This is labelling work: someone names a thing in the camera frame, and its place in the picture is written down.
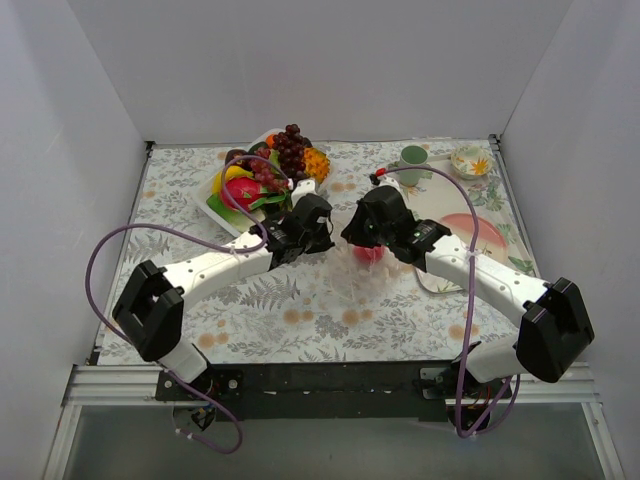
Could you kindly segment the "floral bowl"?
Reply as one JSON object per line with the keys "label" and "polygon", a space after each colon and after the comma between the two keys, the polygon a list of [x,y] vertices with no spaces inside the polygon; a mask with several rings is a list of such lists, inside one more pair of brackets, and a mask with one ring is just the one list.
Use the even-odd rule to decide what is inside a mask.
{"label": "floral bowl", "polygon": [[479,179],[494,168],[495,160],[491,152],[479,146],[461,146],[450,153],[450,163],[454,172],[464,180]]}

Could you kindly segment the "red apple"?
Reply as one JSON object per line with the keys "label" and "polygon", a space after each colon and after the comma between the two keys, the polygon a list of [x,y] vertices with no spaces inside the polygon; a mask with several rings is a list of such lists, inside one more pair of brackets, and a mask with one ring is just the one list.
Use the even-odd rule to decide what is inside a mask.
{"label": "red apple", "polygon": [[385,248],[382,246],[371,248],[354,246],[352,254],[359,264],[369,267],[379,263],[384,258]]}

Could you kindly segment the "dark mangosteen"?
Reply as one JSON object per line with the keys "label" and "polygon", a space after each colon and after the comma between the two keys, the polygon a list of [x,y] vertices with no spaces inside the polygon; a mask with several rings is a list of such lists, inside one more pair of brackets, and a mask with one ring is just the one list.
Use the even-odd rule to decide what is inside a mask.
{"label": "dark mangosteen", "polygon": [[226,165],[231,165],[250,171],[251,167],[248,155],[249,153],[246,150],[231,149],[226,153],[224,163]]}

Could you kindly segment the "light red grape bunch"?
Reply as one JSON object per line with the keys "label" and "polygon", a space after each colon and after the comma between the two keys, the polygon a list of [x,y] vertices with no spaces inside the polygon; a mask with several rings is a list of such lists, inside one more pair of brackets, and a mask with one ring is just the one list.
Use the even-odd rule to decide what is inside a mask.
{"label": "light red grape bunch", "polygon": [[271,163],[271,149],[268,147],[259,147],[253,152],[254,156],[263,158],[263,161],[257,159],[250,160],[250,168],[254,178],[270,193],[282,193],[285,190],[286,183],[282,180],[280,174]]}

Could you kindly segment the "aluminium frame rail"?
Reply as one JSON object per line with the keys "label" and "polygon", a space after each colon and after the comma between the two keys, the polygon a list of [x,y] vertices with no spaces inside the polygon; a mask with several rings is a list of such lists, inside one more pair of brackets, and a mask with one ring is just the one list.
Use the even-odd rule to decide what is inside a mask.
{"label": "aluminium frame rail", "polygon": [[155,401],[156,366],[76,366],[63,396],[64,406],[141,406]]}

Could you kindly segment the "clear zip top bag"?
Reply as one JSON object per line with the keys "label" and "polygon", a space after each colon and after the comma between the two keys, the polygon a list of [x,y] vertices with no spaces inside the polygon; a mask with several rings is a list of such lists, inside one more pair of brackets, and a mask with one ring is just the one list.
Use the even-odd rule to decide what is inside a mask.
{"label": "clear zip top bag", "polygon": [[400,262],[385,246],[385,256],[373,266],[359,264],[353,245],[339,238],[326,255],[326,278],[331,290],[345,300],[377,297],[391,292],[414,267]]}

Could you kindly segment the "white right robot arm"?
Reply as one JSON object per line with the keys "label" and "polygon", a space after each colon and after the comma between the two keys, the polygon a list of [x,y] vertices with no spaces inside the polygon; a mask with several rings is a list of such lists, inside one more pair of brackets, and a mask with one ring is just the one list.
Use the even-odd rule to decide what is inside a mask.
{"label": "white right robot arm", "polygon": [[529,277],[471,251],[444,225],[416,220],[391,186],[359,200],[341,236],[358,247],[386,247],[405,264],[467,287],[471,299],[488,303],[517,327],[510,337],[471,344],[429,382],[431,388],[471,398],[494,380],[524,373],[556,383],[595,338],[574,282]]}

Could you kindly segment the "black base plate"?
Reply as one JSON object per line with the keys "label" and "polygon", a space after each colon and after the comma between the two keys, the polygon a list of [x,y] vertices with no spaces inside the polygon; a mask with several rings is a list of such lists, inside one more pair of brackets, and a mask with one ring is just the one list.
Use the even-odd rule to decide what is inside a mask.
{"label": "black base plate", "polygon": [[448,420],[457,361],[211,365],[191,386],[240,420]]}

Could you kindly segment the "white fruit basket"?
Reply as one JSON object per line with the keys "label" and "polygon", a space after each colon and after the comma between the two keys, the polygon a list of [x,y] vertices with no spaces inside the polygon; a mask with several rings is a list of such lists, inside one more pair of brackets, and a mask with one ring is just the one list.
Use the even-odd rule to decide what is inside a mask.
{"label": "white fruit basket", "polygon": [[[261,136],[259,136],[253,142],[250,142],[244,147],[245,150],[251,150],[253,147],[257,147],[257,145],[261,142],[266,142],[267,138],[271,135],[275,135],[276,133],[280,133],[284,131],[282,128],[275,128],[264,132]],[[337,172],[337,167],[329,167],[329,173],[327,177],[317,184],[316,193],[319,195],[324,195],[328,191],[329,183],[333,180]],[[210,178],[202,181],[196,187],[194,187],[191,191],[191,198],[195,202],[196,206],[204,213],[207,217],[212,219],[217,225],[223,228],[226,232],[231,234],[233,237],[238,237],[245,231],[247,231],[253,222],[248,219],[245,215],[241,214],[238,211],[227,208],[227,206],[221,201],[218,200],[217,195],[214,195],[212,188],[214,185],[214,181],[217,177],[217,173],[213,174]],[[208,201],[209,199],[214,198],[210,206]],[[257,209],[251,212],[257,220],[262,221],[265,218],[264,211],[262,209]]]}

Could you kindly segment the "pink plate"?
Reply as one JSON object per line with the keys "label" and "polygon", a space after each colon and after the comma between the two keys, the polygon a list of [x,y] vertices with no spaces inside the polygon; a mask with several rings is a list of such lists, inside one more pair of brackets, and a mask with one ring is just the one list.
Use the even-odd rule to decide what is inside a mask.
{"label": "pink plate", "polygon": [[[469,244],[474,233],[474,221],[469,213],[452,213],[442,217],[439,222],[448,227],[463,242]],[[479,233],[476,250],[500,263],[507,260],[508,246],[503,235],[490,222],[478,218]]]}

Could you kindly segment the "yellow banana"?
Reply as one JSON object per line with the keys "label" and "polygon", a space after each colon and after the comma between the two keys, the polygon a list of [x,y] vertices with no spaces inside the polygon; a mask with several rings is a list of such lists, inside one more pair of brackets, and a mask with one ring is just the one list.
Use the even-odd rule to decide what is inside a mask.
{"label": "yellow banana", "polygon": [[244,177],[252,178],[253,173],[237,165],[232,165],[228,167],[225,171],[221,170],[214,177],[212,187],[211,187],[211,193],[218,194],[222,190],[222,186],[224,183],[231,181],[235,178],[244,178]]}

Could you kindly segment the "green cup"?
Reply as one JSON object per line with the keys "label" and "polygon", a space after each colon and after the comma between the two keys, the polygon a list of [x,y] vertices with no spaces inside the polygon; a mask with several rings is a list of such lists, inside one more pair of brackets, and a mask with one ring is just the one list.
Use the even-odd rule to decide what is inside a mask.
{"label": "green cup", "polygon": [[405,187],[416,186],[422,178],[421,169],[427,163],[428,153],[419,145],[409,145],[402,149],[398,167],[399,183]]}

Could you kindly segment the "orange pineapple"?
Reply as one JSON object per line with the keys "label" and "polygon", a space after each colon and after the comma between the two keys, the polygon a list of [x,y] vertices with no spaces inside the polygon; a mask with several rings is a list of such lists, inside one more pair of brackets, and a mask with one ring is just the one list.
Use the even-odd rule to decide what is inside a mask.
{"label": "orange pineapple", "polygon": [[314,147],[307,147],[303,153],[305,173],[321,185],[331,171],[330,160],[327,155]]}

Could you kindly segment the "pink dragon fruit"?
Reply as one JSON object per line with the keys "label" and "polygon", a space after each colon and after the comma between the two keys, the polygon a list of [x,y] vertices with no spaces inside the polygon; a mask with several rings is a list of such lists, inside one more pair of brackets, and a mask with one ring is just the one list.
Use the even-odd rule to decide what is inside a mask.
{"label": "pink dragon fruit", "polygon": [[229,209],[255,210],[267,195],[262,185],[250,177],[236,177],[228,180],[219,192],[220,200]]}

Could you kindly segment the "floral serving tray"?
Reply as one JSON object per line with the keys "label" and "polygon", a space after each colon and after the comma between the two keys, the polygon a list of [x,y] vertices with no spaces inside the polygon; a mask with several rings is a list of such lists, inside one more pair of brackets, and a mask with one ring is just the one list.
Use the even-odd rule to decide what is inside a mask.
{"label": "floral serving tray", "polygon": [[439,222],[442,217],[452,213],[471,215],[468,205],[472,204],[478,218],[481,217],[493,224],[507,242],[507,260],[501,264],[521,274],[534,276],[534,260],[525,246],[495,158],[494,168],[488,175],[479,179],[464,180],[451,166],[451,152],[429,156],[426,164],[449,174],[456,182],[451,183],[438,174],[422,169],[422,178],[416,186],[401,186],[408,208],[419,219]]}

